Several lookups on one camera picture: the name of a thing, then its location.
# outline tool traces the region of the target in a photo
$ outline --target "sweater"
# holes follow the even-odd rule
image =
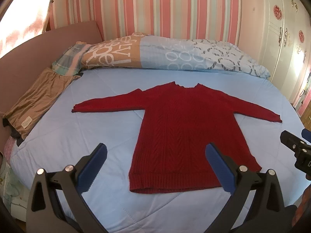
[[[259,105],[201,84],[184,88],[174,82],[91,99],[76,104],[72,112],[124,110],[145,110],[129,171],[130,191],[143,194],[220,187],[205,158],[211,142],[238,165],[260,171],[234,113],[282,122]]]

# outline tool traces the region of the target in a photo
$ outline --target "mattress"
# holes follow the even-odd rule
[[[262,172],[270,168],[276,171],[285,205],[299,198],[308,181],[304,173],[295,169],[294,153],[280,143],[283,130],[301,137],[304,127],[298,115],[268,80],[228,71],[85,71],[63,92],[25,141],[19,147],[14,146],[12,169],[30,188],[38,168],[60,171],[90,154],[98,143],[104,143],[108,148],[107,160],[83,198],[109,232],[204,232],[230,197],[222,188],[170,194],[129,191],[128,172],[144,110],[71,113],[75,104],[88,99],[124,94],[137,88],[146,90],[171,81],[184,87],[200,83],[280,114],[283,123],[239,114],[235,117]],[[73,217],[63,194],[58,194],[64,212]],[[249,195],[236,225],[243,222],[253,194]]]

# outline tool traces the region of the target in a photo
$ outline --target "white label patch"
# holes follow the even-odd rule
[[[31,118],[31,117],[27,117],[27,118],[25,119],[25,121],[23,121],[23,122],[21,123],[21,126],[25,129],[31,122],[32,122],[32,118]]]

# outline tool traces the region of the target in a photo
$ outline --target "striped wallpaper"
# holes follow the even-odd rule
[[[104,40],[145,32],[237,45],[241,0],[54,0],[52,29],[89,20]]]

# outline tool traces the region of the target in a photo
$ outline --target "silver screw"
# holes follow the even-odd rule
[[[248,170],[246,166],[240,166],[239,169],[241,172],[246,172]]]
[[[270,175],[275,175],[275,171],[274,170],[272,170],[272,169],[270,169],[269,171],[268,171],[268,173],[270,174]]]
[[[72,165],[68,165],[65,167],[65,171],[66,172],[71,172],[73,170],[73,166]]]
[[[43,173],[44,173],[44,169],[42,169],[42,168],[38,169],[37,174],[41,175]]]

